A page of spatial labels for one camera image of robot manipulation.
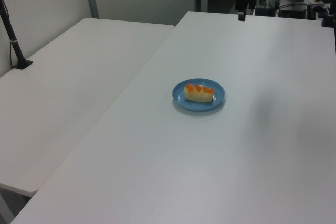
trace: blue plate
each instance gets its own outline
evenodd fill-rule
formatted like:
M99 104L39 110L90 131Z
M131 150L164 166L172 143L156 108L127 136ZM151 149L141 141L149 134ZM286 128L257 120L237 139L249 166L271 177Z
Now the blue plate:
M214 89L212 102L194 102L184 98L184 87L191 83L192 85L202 85ZM220 106L224 100L225 91L217 82L208 79L189 79L180 82L173 89L173 98L179 106L191 111L208 111Z

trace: black stand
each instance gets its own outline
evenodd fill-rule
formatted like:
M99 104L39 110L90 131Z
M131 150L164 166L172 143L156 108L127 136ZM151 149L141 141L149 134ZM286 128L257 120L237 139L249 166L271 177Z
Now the black stand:
M33 62L31 60L26 60L25 57L23 57L22 51L20 49L19 43L17 42L11 22L9 21L9 15L6 11L4 0L0 0L0 15L1 15L2 22L5 25L7 34L9 36L10 43L12 44L16 57L17 57L17 65L15 65L14 68L25 69L26 67L31 65Z

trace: floor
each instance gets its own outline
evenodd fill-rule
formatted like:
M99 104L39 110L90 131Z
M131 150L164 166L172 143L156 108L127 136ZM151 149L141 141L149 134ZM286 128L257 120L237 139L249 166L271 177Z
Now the floor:
M0 195L5 200L14 216L17 216L19 212L23 209L23 207L30 200L29 197L13 193L11 191L4 190L1 188L0 188ZM5 219L1 216L1 214L0 214L0 224L9 224L6 223Z

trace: tabletop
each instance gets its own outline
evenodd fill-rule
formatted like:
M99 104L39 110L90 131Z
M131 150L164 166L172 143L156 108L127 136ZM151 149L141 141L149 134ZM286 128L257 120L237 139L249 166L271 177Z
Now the tabletop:
M179 108L190 78L224 105ZM332 29L188 12L13 223L331 224L335 125Z
M173 26L84 19L0 78L0 187L32 196Z

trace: orange topping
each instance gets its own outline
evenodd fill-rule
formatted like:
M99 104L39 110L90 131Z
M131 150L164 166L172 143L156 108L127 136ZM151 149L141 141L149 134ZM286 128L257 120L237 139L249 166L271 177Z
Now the orange topping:
M194 88L195 88L198 92L200 92L201 89L202 89L202 87L201 87L200 85L195 85Z
M189 92L193 92L194 91L192 84L187 84L185 87L188 89Z

